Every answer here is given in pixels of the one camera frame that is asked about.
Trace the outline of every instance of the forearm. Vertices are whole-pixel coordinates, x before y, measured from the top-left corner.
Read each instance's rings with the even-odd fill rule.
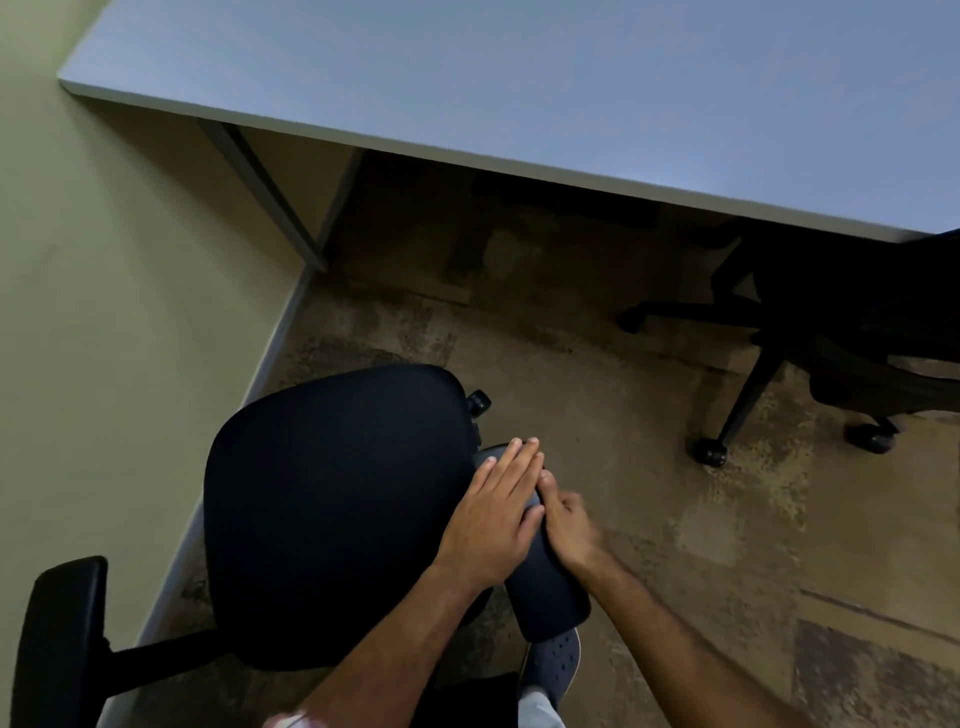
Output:
[[[811,723],[720,654],[611,556],[585,575],[674,728],[808,728]]]
[[[430,567],[301,708],[328,728],[406,728],[476,596],[455,572]]]

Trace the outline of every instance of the person's left arm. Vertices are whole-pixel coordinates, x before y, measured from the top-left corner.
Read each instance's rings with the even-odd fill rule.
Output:
[[[437,558],[410,593],[312,691],[300,710],[328,728],[406,728],[473,600],[526,557],[543,507],[524,505],[543,467],[540,443],[514,440],[477,470]]]

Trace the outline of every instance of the person's right arm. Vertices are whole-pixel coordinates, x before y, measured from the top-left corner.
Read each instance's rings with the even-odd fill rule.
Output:
[[[550,545],[610,617],[673,728],[812,728],[633,576],[580,496],[559,491],[549,471],[538,490]]]

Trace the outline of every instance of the office chair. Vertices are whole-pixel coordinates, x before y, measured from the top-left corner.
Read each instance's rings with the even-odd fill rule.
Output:
[[[722,467],[728,447],[780,365],[810,374],[818,402],[871,416],[845,439],[882,454],[895,444],[894,415],[960,412],[960,381],[921,376],[889,356],[960,362],[960,231],[887,244],[752,220],[710,231],[706,247],[739,239],[710,278],[713,303],[643,301],[617,323],[638,333],[648,316],[755,328],[760,355],[717,438],[693,459]],[[750,274],[759,301],[733,289]]]
[[[37,579],[13,683],[12,728],[93,728],[112,695],[228,652],[259,669],[334,666],[407,594],[436,555],[478,464],[474,418],[446,370],[376,367],[277,392],[217,434],[204,475],[204,548],[216,629],[113,652],[104,637],[107,561]],[[490,591],[464,616],[473,620]],[[507,591],[524,637],[589,614],[544,529]]]

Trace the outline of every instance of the floor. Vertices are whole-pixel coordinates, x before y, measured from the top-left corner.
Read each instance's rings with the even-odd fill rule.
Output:
[[[853,416],[813,402],[787,368],[727,467],[710,470],[686,443],[722,423],[756,357],[746,333],[652,320],[630,336],[612,323],[642,298],[708,301],[725,252],[696,243],[718,222],[586,194],[558,203],[536,185],[491,193],[464,168],[371,154],[271,389],[385,362],[444,366],[492,398],[485,443],[540,437],[619,556],[783,699],[831,728],[955,725],[956,422],[906,418],[897,447],[870,455],[841,438]],[[170,634],[212,622],[197,554]],[[581,633],[567,725],[665,725],[599,609]],[[441,680],[517,669],[523,648],[497,592],[454,638]],[[224,658],[142,691],[133,724],[253,728],[322,675]]]

